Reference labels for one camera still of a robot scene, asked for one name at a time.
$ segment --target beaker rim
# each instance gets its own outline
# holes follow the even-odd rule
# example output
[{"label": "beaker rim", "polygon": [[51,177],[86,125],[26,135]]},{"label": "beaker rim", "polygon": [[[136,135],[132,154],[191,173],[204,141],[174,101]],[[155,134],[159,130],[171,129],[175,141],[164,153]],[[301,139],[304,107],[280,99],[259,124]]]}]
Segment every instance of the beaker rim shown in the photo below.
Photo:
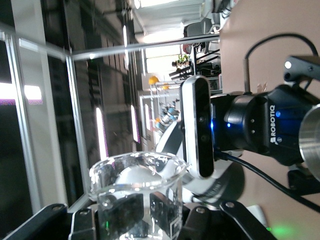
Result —
[{"label": "beaker rim", "polygon": [[[110,161],[116,161],[121,159],[125,156],[131,156],[131,157],[158,157],[160,160],[164,161],[165,159],[161,159],[160,157],[165,157],[166,161],[172,160],[175,164],[175,172],[174,174],[170,175],[169,177],[162,177],[158,180],[152,180],[152,181],[141,181],[141,182],[133,182],[133,183],[113,183],[106,186],[99,186],[97,185],[98,182],[93,183],[95,181],[95,173],[97,172],[98,168],[101,168],[106,165],[110,165]],[[166,153],[166,152],[151,152],[151,151],[137,151],[137,152],[129,152],[124,153],[120,155],[110,156],[107,157],[104,160],[101,160],[97,163],[95,163],[91,169],[90,169],[90,177],[91,177],[91,193],[90,195],[92,197],[97,196],[99,194],[103,194],[106,192],[113,193],[116,191],[153,191],[156,189],[163,188],[167,185],[170,185],[171,183],[174,183],[179,178],[182,178],[182,176],[187,171],[187,164],[186,162],[177,157],[174,154]]]}]

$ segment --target aluminum frame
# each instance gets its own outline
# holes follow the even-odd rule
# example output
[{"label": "aluminum frame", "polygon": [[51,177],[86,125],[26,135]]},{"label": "aluminum frame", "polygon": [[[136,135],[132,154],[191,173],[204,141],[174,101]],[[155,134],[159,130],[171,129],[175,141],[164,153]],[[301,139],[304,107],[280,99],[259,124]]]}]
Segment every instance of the aluminum frame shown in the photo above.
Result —
[{"label": "aluminum frame", "polygon": [[30,192],[31,208],[35,214],[42,208],[42,199],[40,194],[39,179],[36,174],[36,165],[34,161],[34,147],[30,135],[30,125],[27,114],[26,98],[23,91],[22,70],[19,63],[19,47],[17,39],[12,35],[4,34],[6,45],[11,81],[15,89],[15,105],[18,117],[20,137],[25,163],[26,176]]},{"label": "aluminum frame", "polygon": [[[82,123],[79,94],[77,89],[77,78],[75,72],[75,61],[89,60],[101,58],[113,54],[121,54],[125,51],[134,52],[146,48],[164,47],[170,45],[193,44],[205,41],[214,41],[219,39],[218,34],[200,35],[185,37],[177,40],[170,40],[156,43],[141,43],[129,44],[127,46],[114,46],[107,48],[98,48],[86,51],[75,51],[71,53],[68,50],[57,47],[50,43],[39,43],[16,34],[15,29],[0,23],[0,41],[4,41],[7,48],[7,55],[9,59],[9,66],[11,72],[12,84],[16,91],[16,110],[18,114],[18,122],[21,134],[22,148],[24,161],[26,166],[26,173],[28,185],[30,190],[30,198],[32,211],[35,214],[42,207],[42,199],[40,195],[39,180],[36,174],[36,165],[34,160],[34,147],[31,141],[30,126],[28,120],[28,113],[26,109],[26,100],[24,94],[23,73],[20,65],[19,47],[25,48],[38,53],[45,53],[48,56],[60,59],[66,62],[69,80],[69,89],[72,102],[72,111],[74,118],[75,133],[78,146],[78,155],[81,168],[81,176],[83,183],[84,196],[90,193],[90,177],[89,177],[89,162],[86,151],[86,142],[84,138],[84,127]],[[140,97],[140,103],[146,96]]]}]

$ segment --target silver cylinder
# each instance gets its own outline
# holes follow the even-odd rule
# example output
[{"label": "silver cylinder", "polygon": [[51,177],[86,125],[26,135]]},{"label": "silver cylinder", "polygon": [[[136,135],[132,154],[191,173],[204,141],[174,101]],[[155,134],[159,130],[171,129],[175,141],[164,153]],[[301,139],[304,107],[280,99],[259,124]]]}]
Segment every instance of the silver cylinder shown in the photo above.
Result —
[{"label": "silver cylinder", "polygon": [[320,181],[320,104],[311,108],[303,118],[299,148],[310,172]]}]

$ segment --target glass beaker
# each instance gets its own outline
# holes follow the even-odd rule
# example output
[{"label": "glass beaker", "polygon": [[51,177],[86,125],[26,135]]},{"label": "glass beaker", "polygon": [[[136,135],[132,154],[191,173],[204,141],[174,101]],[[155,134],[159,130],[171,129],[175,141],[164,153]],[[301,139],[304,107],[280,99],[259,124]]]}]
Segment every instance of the glass beaker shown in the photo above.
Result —
[{"label": "glass beaker", "polygon": [[170,153],[132,152],[90,169],[101,240],[176,240],[186,163]]}]

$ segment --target green light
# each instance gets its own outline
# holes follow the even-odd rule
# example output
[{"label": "green light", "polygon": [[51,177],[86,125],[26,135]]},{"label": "green light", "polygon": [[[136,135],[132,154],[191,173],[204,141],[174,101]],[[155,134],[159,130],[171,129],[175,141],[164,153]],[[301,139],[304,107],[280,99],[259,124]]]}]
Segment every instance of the green light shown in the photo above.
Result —
[{"label": "green light", "polygon": [[272,228],[272,233],[277,239],[292,239],[297,234],[297,229],[288,225],[280,225],[274,226]]}]

